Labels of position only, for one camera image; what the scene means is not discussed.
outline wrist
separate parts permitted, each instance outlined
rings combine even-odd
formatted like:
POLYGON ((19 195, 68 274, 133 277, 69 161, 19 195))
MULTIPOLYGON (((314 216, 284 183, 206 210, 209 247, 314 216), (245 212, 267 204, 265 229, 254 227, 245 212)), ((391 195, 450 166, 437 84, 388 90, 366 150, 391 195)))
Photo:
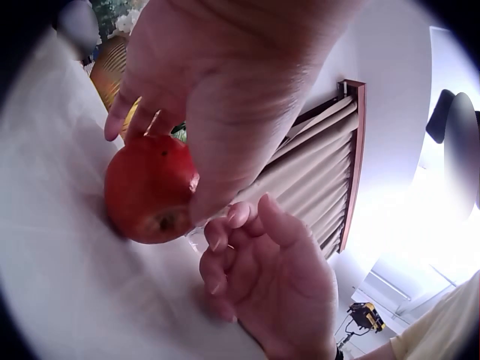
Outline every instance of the wrist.
POLYGON ((268 355, 268 360, 335 360, 336 359, 336 341, 332 338, 324 343, 319 343, 315 347, 299 348, 290 354, 268 355))
POLYGON ((295 360, 335 360, 336 341, 332 336, 323 346, 310 352, 301 352, 295 360))

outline fingernail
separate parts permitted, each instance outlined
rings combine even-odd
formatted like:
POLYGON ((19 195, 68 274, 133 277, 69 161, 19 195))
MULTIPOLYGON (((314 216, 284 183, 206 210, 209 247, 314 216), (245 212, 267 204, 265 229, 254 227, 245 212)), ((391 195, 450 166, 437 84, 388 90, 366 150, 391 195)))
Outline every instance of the fingernail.
POLYGON ((229 224, 230 226, 234 225, 233 222, 234 222, 234 219, 235 219, 235 216, 236 216, 236 215, 237 215, 237 214, 233 213, 233 214, 231 214, 231 215, 228 217, 228 224, 229 224))
POLYGON ((207 288, 207 291, 212 295, 215 295, 220 290, 220 282, 216 280, 205 283, 205 286, 207 288))
POLYGON ((210 245, 210 248, 212 249, 212 251, 215 251, 218 248, 218 246, 220 245, 220 241, 221 241, 221 238, 218 238, 215 244, 210 245))
POLYGON ((276 198, 274 198, 270 193, 266 193, 266 196, 268 198, 268 202, 270 203, 270 206, 272 208, 272 210, 276 213, 279 213, 279 214, 282 214, 284 213, 284 211, 282 210, 282 208, 280 207, 280 204, 278 203, 278 201, 276 200, 276 198))

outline white wall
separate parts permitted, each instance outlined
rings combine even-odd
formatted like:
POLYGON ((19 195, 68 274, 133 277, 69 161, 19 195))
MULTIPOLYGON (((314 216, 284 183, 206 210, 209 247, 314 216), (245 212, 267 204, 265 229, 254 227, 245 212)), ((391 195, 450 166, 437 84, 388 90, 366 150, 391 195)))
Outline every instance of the white wall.
POLYGON ((353 25, 345 31, 330 51, 302 113, 335 97, 336 83, 344 79, 358 79, 353 25))
MULTIPOLYGON (((430 30, 432 39, 432 96, 429 117, 437 104, 440 93, 448 89, 454 94, 463 92, 472 101, 475 110, 480 110, 480 82, 478 68, 458 44, 452 33, 439 27, 430 30)), ((425 135, 419 165, 443 171, 443 144, 437 144, 425 135)))
POLYGON ((413 179, 428 120, 434 23, 410 1, 373 0, 353 24, 367 108, 355 213, 335 263, 341 296, 351 296, 403 225, 395 210, 413 179))

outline yellow object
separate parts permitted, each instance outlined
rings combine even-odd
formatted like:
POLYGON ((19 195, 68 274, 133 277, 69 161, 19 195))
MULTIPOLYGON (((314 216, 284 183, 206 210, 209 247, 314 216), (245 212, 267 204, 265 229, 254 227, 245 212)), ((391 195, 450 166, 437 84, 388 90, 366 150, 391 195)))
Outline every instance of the yellow object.
MULTIPOLYGON (((120 83, 125 72, 127 60, 128 40, 121 36, 115 36, 107 40, 103 46, 98 58, 95 61, 90 79, 95 85, 103 104, 110 110, 113 99, 120 89, 120 83)), ((125 122, 120 131, 120 136, 124 138, 132 116, 137 109, 140 98, 135 101, 130 109, 125 122)))

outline white tablecloth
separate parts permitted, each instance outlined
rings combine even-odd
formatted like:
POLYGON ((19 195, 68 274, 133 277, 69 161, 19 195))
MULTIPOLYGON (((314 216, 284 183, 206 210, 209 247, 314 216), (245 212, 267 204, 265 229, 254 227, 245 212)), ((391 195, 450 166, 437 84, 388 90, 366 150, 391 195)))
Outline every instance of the white tablecloth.
POLYGON ((264 359, 238 324, 201 306, 200 255, 185 238, 122 241, 103 203, 106 110, 49 31, 0 115, 0 274, 9 310, 42 359, 264 359))

